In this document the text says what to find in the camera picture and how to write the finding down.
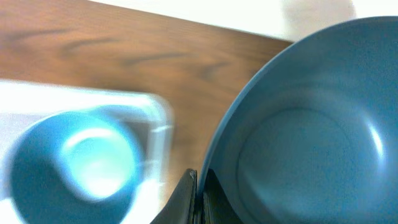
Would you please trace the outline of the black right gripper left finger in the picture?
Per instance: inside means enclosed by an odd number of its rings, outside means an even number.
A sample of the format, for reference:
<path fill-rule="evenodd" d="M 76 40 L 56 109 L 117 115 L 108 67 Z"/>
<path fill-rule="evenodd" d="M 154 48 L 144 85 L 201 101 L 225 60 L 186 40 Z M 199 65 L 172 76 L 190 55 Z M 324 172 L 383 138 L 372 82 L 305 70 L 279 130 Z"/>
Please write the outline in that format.
<path fill-rule="evenodd" d="M 150 224 L 193 224 L 197 171 L 187 169 L 163 209 Z"/>

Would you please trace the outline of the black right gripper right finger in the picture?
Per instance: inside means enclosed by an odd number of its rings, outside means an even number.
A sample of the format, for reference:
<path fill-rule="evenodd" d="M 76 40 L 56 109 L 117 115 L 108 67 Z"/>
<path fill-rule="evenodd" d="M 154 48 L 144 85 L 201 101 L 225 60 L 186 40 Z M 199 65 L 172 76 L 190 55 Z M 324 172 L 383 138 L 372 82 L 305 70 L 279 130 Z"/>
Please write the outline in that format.
<path fill-rule="evenodd" d="M 223 188 L 212 169 L 208 170 L 203 191 L 203 224 L 243 224 L 228 202 Z"/>

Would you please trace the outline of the clear plastic storage bin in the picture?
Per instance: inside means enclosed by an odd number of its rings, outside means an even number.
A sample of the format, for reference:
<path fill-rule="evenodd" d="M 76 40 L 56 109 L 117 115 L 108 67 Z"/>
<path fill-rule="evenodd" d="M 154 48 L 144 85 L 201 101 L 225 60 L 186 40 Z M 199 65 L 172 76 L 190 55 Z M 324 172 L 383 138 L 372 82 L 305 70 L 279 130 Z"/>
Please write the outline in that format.
<path fill-rule="evenodd" d="M 122 222 L 150 223 L 160 212 L 174 124 L 164 99 L 150 93 L 1 80 L 1 223 L 24 222 L 9 185 L 9 165 L 19 136 L 56 113 L 95 109 L 128 126 L 143 149 L 143 181 Z"/>

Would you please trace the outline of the dark blue bowl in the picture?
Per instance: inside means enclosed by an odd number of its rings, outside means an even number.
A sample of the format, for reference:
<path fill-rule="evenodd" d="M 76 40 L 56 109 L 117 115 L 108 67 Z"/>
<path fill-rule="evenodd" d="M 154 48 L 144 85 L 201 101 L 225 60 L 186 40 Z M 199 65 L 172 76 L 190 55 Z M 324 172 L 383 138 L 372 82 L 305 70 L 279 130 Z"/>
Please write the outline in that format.
<path fill-rule="evenodd" d="M 3 191 L 24 223 L 122 223 L 143 180 L 142 144 L 104 109 L 17 114 Z"/>
<path fill-rule="evenodd" d="M 216 130 L 216 179 L 244 223 L 397 222 L 397 18 L 368 17 L 287 47 Z"/>

